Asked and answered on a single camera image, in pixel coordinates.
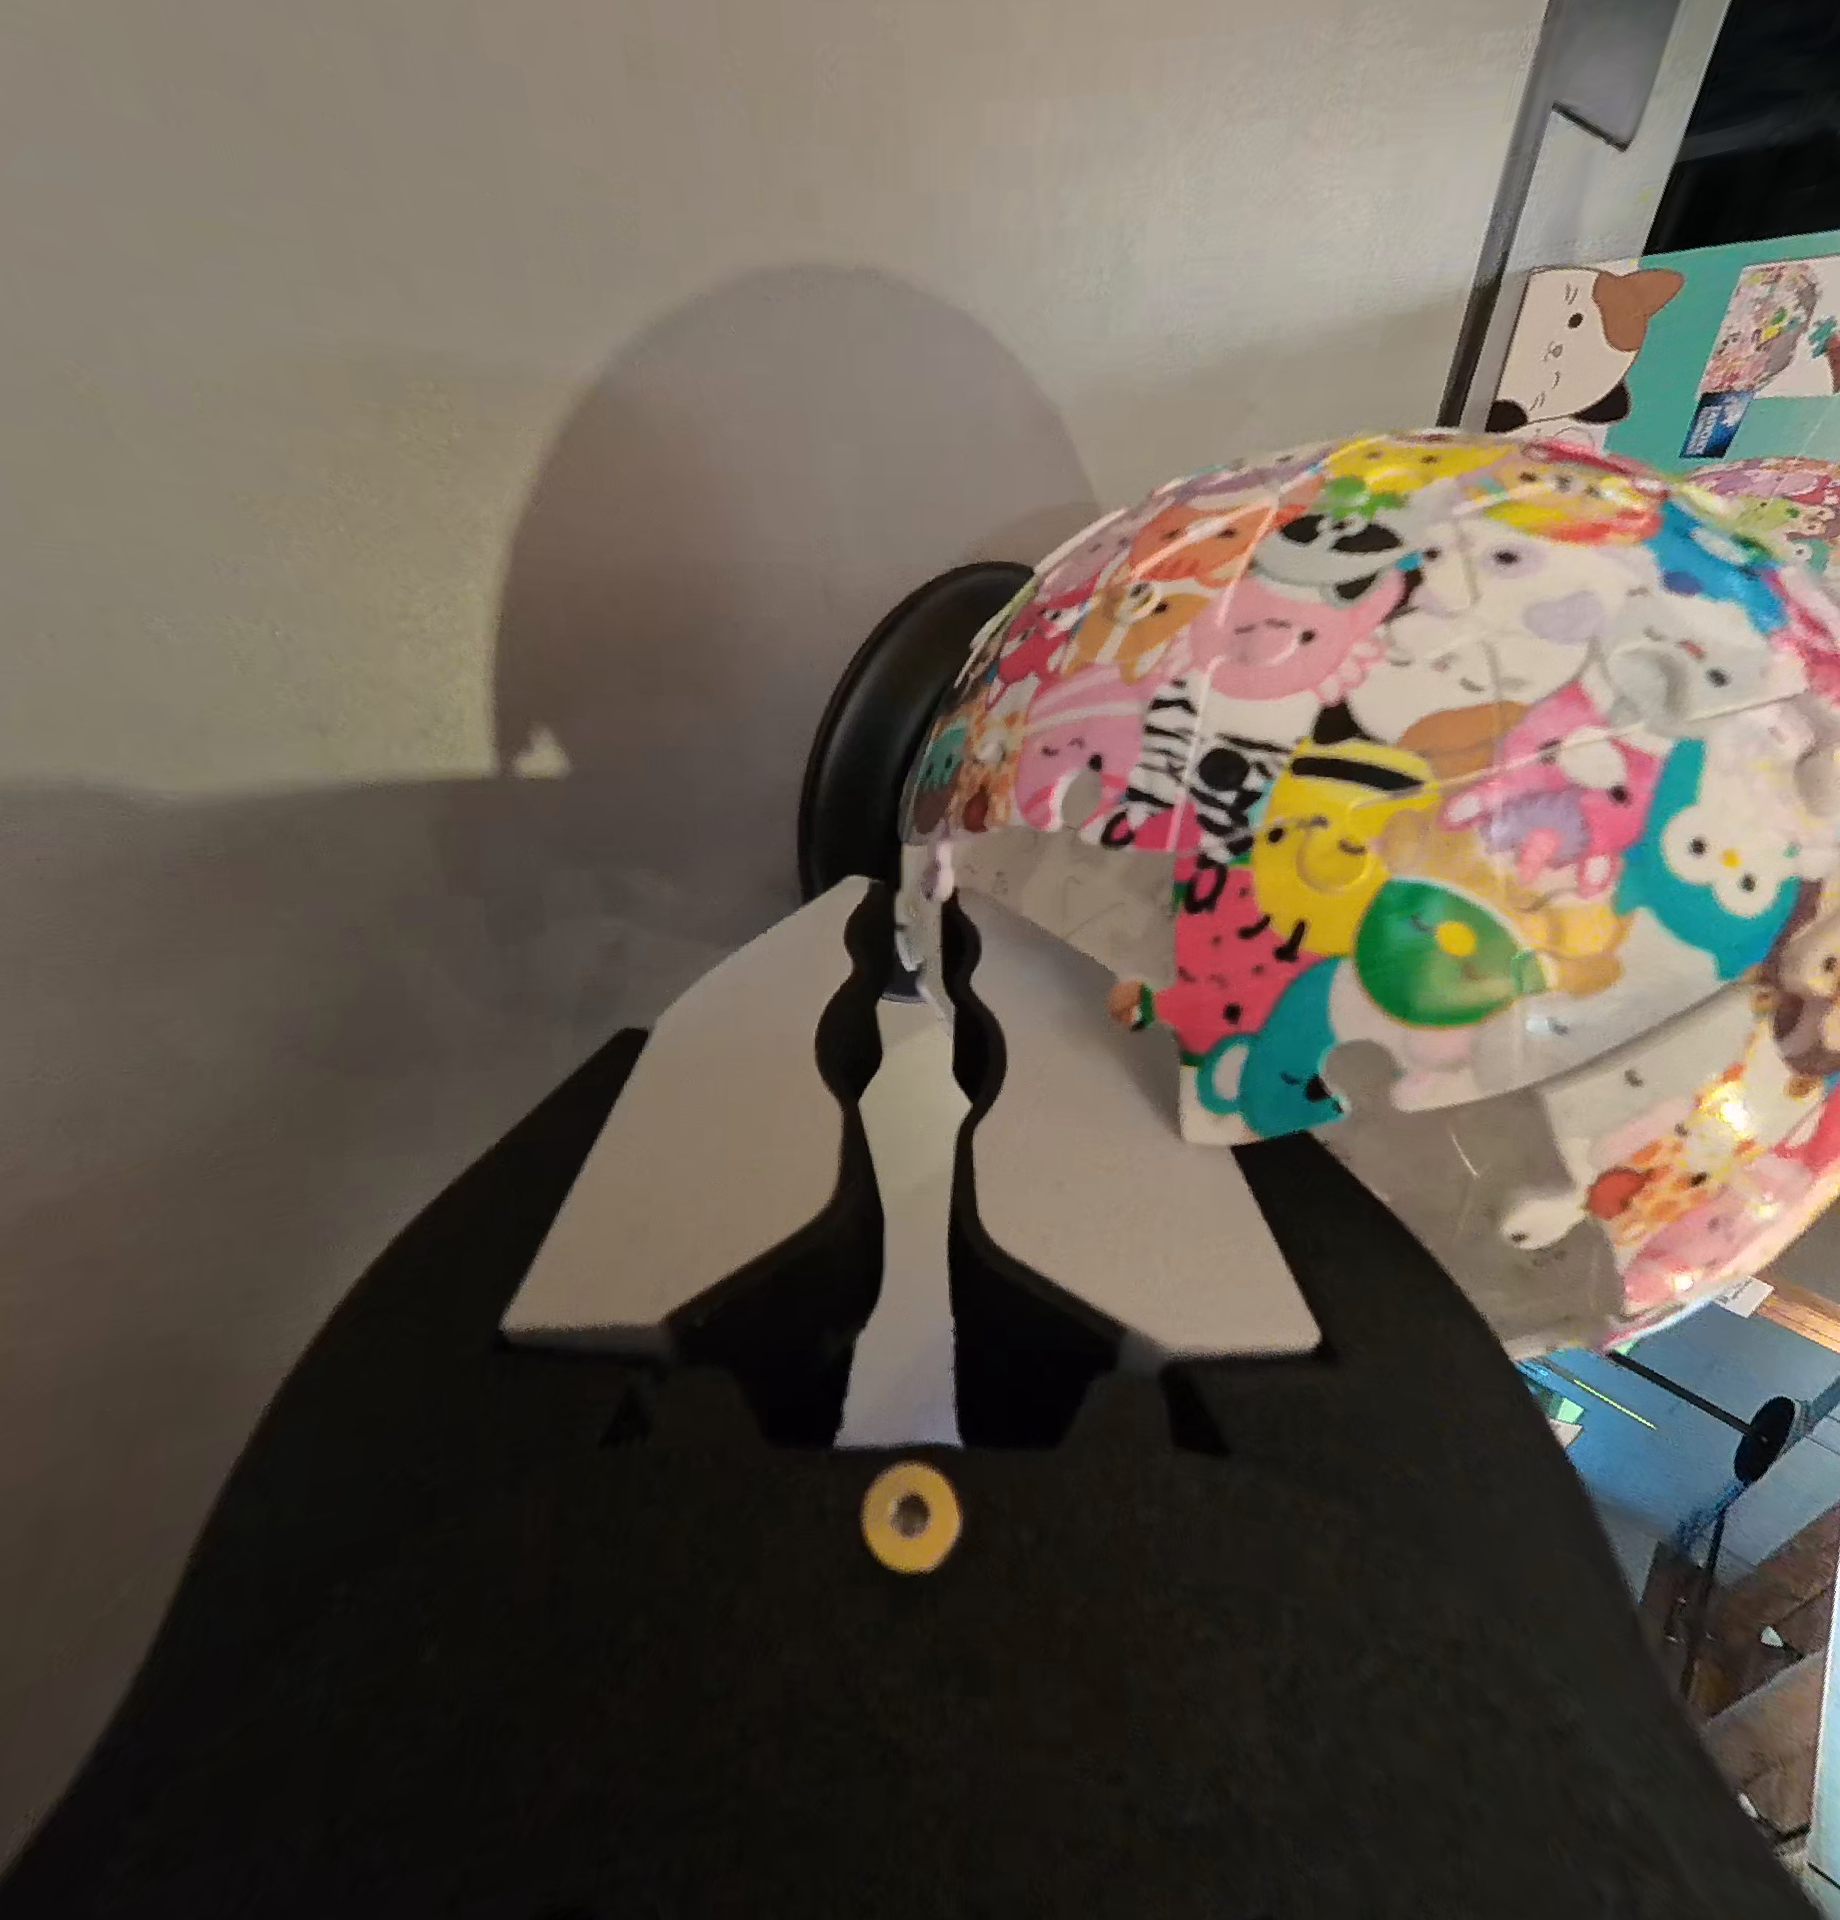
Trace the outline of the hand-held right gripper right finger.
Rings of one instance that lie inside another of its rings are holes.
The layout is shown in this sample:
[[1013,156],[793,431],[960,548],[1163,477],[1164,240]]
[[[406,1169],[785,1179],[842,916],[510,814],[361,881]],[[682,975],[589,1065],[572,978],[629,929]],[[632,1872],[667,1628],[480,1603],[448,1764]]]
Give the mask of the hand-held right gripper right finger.
[[946,903],[937,964],[960,1439],[1050,1450],[1100,1380],[1320,1351],[1241,1165],[1180,1137],[1172,1048],[1108,1016],[1102,969],[978,895]]

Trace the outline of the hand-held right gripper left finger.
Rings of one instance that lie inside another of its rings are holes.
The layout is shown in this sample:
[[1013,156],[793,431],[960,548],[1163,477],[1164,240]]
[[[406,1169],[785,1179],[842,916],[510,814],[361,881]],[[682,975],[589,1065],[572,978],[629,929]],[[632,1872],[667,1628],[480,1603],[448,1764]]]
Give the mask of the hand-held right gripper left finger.
[[776,1447],[829,1448],[884,1283],[860,1097],[891,895],[847,877],[656,1020],[501,1317],[512,1346],[734,1380]]

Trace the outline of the white puzzle piece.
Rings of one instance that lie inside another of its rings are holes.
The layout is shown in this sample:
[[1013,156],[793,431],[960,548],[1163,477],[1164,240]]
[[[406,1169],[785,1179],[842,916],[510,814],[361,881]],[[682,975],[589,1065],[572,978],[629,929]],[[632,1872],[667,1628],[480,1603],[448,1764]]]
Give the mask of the white puzzle piece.
[[953,898],[953,844],[937,840],[903,844],[892,895],[894,954],[909,982],[909,998],[924,1004],[945,1030],[954,1021],[943,955],[946,909]]

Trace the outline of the colourful puzzle ball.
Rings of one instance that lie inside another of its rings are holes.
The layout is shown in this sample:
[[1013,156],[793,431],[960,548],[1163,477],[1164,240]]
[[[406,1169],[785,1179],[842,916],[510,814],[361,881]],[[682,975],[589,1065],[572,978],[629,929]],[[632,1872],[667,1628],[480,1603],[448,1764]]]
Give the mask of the colourful puzzle ball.
[[1180,476],[933,727],[954,898],[1111,975],[1180,1133],[1360,1159],[1507,1346],[1621,1346],[1840,1197],[1840,598],[1504,434]]

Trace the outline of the black ball stand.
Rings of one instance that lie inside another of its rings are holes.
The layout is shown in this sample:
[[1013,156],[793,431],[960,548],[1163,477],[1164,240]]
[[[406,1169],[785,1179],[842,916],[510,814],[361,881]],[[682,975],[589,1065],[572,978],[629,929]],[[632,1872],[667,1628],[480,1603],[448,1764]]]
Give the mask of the black ball stand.
[[[957,564],[901,598],[860,640],[814,728],[796,794],[799,903],[860,877],[884,887],[892,913],[901,846],[943,833],[912,824],[933,727],[954,706],[981,634],[1028,583],[1028,564]],[[897,955],[884,998],[918,1004]]]

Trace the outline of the printed puzzle box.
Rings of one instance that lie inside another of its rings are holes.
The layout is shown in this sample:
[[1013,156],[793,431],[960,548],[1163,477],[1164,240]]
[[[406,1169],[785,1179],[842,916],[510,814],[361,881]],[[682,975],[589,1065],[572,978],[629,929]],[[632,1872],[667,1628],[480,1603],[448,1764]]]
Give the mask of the printed puzzle box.
[[1530,272],[1469,419],[1660,468],[1840,462],[1840,229]]

